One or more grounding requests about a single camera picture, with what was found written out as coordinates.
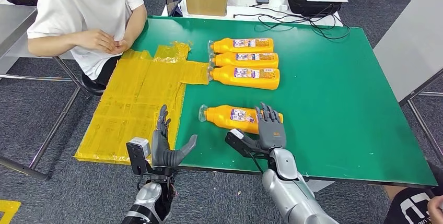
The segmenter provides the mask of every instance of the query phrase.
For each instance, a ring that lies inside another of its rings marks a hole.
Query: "yellow plastic bag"
[[[126,142],[133,137],[151,140],[158,112],[168,106],[169,146],[174,148],[185,84],[207,84],[208,63],[186,61],[184,43],[147,51],[125,52],[119,60],[86,134],[74,157],[80,161],[129,164]]]

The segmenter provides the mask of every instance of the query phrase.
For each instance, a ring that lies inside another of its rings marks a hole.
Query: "gray carpet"
[[[410,0],[349,0],[340,16],[363,27],[372,46]],[[160,15],[164,0],[145,0]],[[68,64],[79,73],[75,62]],[[64,75],[56,62],[21,58],[11,74]],[[74,86],[60,82],[0,80],[0,154],[28,164],[55,122]],[[443,82],[432,86],[443,91]],[[38,182],[0,167],[0,198],[22,202],[12,223],[119,223],[130,208],[136,178],[128,166],[78,162],[75,153],[99,99],[79,95],[38,169],[53,174]],[[435,137],[443,141],[443,99],[416,99]],[[438,160],[412,112],[403,111],[425,156]],[[283,223],[254,175],[180,170],[170,223]],[[316,193],[340,223],[382,223],[389,207],[380,186],[337,182]]]

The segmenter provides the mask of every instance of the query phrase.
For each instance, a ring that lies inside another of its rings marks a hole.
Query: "robotic thumb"
[[[182,146],[179,150],[166,150],[164,155],[164,163],[167,167],[175,168],[188,155],[197,144],[197,135],[194,134],[189,139],[188,143]]]

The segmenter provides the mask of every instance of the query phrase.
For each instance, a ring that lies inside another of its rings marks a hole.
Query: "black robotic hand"
[[[273,110],[269,105],[261,102],[263,114],[258,107],[257,120],[259,121],[259,144],[264,150],[273,147],[286,147],[286,133],[285,127],[282,124],[278,112]]]
[[[268,159],[272,148],[286,147],[285,127],[278,112],[263,102],[261,104],[263,113],[255,107],[259,123],[258,140],[250,138],[240,129],[230,130],[225,137],[226,143],[244,157]]]
[[[157,127],[152,138],[152,167],[177,167],[181,161],[189,154],[197,143],[197,135],[194,134],[188,143],[179,150],[170,150],[168,143],[168,128],[171,119],[166,120],[168,111],[163,105],[158,115]]]

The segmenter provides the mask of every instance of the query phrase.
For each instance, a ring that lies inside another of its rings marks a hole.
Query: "green table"
[[[345,28],[330,30],[340,36]],[[206,62],[208,40],[274,39],[281,80],[275,91],[187,85],[176,148],[198,134],[186,167],[257,172],[252,159],[225,143],[227,130],[197,118],[199,107],[252,108],[263,101],[284,114],[287,149],[302,175],[329,180],[436,185],[411,129],[361,28],[330,41],[310,26],[191,18],[149,18],[133,49],[154,53],[160,44],[191,42],[188,59]]]

